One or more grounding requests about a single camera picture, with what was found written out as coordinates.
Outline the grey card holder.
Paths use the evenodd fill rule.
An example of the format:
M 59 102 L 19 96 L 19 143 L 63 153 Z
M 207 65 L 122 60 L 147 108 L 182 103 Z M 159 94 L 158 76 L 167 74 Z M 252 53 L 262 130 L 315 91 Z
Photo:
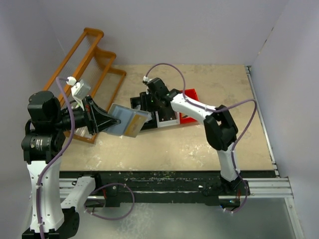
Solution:
M 133 116 L 136 115 L 136 111 L 131 108 L 113 103 L 108 111 L 108 114 L 120 119 L 121 123 L 103 132 L 116 136 L 124 136 L 125 129 L 127 128 Z

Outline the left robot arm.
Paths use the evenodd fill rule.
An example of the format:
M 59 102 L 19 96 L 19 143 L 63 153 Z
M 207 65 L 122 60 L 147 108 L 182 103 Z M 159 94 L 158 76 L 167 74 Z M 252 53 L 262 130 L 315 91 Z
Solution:
M 59 196 L 61 156 L 78 128 L 90 134 L 120 124 L 120 120 L 97 106 L 90 96 L 82 100 L 84 107 L 73 109 L 70 102 L 62 109 L 51 91 L 40 91 L 29 97 L 30 119 L 21 142 L 32 186 L 32 221 L 24 239 L 68 239 L 78 229 L 76 206 L 63 209 Z

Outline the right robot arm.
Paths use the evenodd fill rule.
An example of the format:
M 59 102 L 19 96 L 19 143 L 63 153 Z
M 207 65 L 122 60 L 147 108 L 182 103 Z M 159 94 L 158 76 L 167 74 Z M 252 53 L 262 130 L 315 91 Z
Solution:
M 238 128 L 226 107 L 205 105 L 179 90 L 169 90 L 160 78 L 144 76 L 143 83 L 157 108 L 171 108 L 204 125 L 207 142 L 217 151 L 219 158 L 222 191 L 227 195 L 238 191 L 241 179 L 234 151 Z

